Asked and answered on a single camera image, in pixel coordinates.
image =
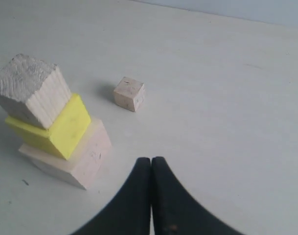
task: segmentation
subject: wooden block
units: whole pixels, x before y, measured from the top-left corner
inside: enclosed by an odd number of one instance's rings
[[[74,186],[88,189],[111,147],[102,121],[92,118],[91,124],[68,161],[55,158],[27,144],[23,144],[19,151],[43,172]]]
[[[18,54],[0,71],[0,106],[31,125],[48,129],[70,98],[55,64]]]
[[[11,116],[7,117],[5,122],[22,137],[26,144],[56,157],[69,159],[91,123],[91,118],[80,96],[73,94],[48,130]]]
[[[114,89],[114,99],[118,106],[136,112],[144,101],[144,84],[124,77]]]

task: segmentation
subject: yellow foam block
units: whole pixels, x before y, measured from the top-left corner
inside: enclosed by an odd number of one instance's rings
[[[91,118],[80,96],[73,94],[48,130],[11,116],[5,122],[30,146],[68,159],[91,123]]]

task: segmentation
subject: block stack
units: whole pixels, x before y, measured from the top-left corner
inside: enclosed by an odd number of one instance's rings
[[[111,142],[56,64],[16,55],[0,71],[0,106],[34,165],[77,187],[91,185]]]

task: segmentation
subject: gray wooden block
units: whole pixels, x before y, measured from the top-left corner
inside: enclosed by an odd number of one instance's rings
[[[70,98],[56,64],[18,54],[0,71],[0,106],[34,126],[48,129]]]
[[[115,103],[133,112],[143,103],[144,94],[144,84],[128,77],[123,77],[114,89]]]

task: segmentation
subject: small wooden cube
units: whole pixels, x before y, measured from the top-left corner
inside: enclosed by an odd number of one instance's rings
[[[80,95],[73,94],[47,130],[11,116],[8,116],[5,122],[22,137],[26,144],[55,157],[69,159],[91,123],[91,118]]]
[[[19,151],[43,172],[76,187],[88,189],[111,147],[102,121],[92,118],[91,124],[68,161],[27,144],[23,144]]]
[[[124,77],[114,89],[114,99],[118,106],[136,112],[144,101],[144,84]]]
[[[0,71],[0,106],[31,125],[48,129],[70,98],[55,64],[18,54]]]

